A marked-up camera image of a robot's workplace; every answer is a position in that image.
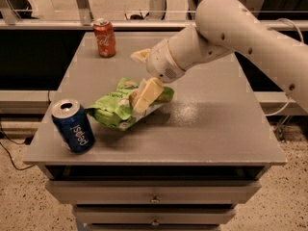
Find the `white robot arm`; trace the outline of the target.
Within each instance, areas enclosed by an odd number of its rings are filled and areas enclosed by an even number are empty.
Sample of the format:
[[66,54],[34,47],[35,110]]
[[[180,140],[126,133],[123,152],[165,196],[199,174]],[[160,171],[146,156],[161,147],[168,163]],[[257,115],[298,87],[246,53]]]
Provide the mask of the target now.
[[308,45],[262,24],[238,0],[202,0],[193,25],[131,58],[161,83],[172,83],[193,66],[234,52],[308,111]]

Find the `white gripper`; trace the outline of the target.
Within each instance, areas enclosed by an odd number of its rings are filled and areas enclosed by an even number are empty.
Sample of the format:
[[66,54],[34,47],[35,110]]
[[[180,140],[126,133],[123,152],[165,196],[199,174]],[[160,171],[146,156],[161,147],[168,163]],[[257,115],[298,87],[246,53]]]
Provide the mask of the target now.
[[147,80],[142,79],[131,95],[133,114],[141,115],[162,94],[164,83],[172,83],[183,77],[185,70],[173,60],[167,39],[163,39],[152,49],[146,48],[132,53],[131,59],[146,63],[146,70],[152,76]]

